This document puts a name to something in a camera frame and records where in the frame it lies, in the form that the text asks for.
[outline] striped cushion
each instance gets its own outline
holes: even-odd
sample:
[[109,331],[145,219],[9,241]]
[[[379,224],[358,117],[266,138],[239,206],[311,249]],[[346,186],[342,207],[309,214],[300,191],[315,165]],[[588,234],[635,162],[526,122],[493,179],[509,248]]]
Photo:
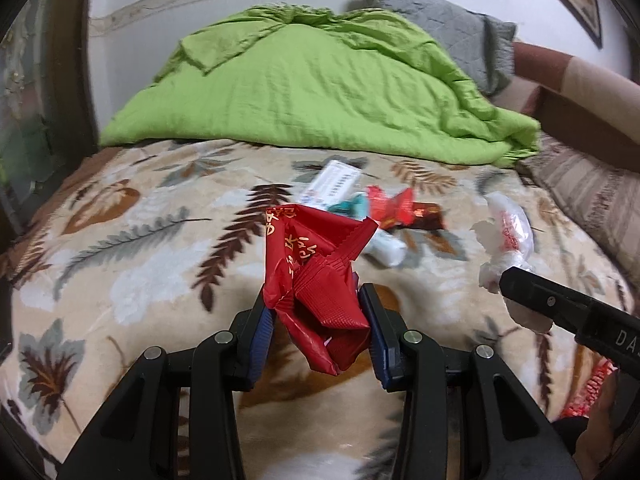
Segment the striped cushion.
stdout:
[[542,134],[538,155],[518,172],[546,188],[562,211],[640,287],[640,174],[614,168]]

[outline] dark brown wrapper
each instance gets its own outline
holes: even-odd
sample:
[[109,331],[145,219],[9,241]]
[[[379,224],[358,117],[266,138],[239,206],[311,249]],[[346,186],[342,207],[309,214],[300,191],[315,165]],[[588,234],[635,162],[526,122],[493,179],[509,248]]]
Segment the dark brown wrapper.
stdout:
[[423,231],[444,229],[442,208],[439,204],[414,202],[414,221],[407,227],[409,229],[421,229]]

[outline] red snack package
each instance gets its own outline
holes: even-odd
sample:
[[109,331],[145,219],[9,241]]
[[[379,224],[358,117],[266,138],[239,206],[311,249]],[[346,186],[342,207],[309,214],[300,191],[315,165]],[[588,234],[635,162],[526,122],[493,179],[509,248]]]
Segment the red snack package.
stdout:
[[430,202],[414,202],[414,220],[407,226],[410,229],[433,231],[444,229],[442,222],[442,208],[439,204]]
[[388,198],[378,186],[367,186],[369,216],[381,229],[396,225],[409,225],[414,221],[414,192],[408,187],[393,198]]
[[312,370],[337,375],[369,344],[351,260],[378,226],[297,204],[268,208],[266,217],[264,304]]

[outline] blue gripper pad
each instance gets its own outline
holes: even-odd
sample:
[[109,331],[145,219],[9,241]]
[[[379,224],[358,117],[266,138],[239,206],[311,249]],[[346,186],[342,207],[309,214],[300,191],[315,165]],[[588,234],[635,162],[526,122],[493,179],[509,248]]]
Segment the blue gripper pad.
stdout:
[[369,354],[376,378],[388,392],[404,390],[408,367],[399,343],[406,331],[402,317],[382,307],[372,283],[360,287],[358,302],[371,326]]
[[275,311],[263,307],[249,350],[249,371],[247,378],[252,383],[255,383],[262,375],[264,364],[267,361],[267,352],[269,351],[271,337],[273,336],[274,325]]

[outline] pillow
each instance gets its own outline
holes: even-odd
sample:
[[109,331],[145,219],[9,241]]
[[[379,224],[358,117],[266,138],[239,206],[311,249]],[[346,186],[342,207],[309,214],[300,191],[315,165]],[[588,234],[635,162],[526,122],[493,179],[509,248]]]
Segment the pillow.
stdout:
[[447,0],[366,0],[401,14],[428,32],[485,95],[505,88],[514,73],[516,24],[469,12]]
[[491,102],[494,106],[533,117],[538,111],[541,95],[538,83],[514,76],[504,90],[491,98]]
[[516,164],[547,189],[558,207],[593,238],[636,288],[640,287],[640,174],[619,170],[547,134],[542,149]]

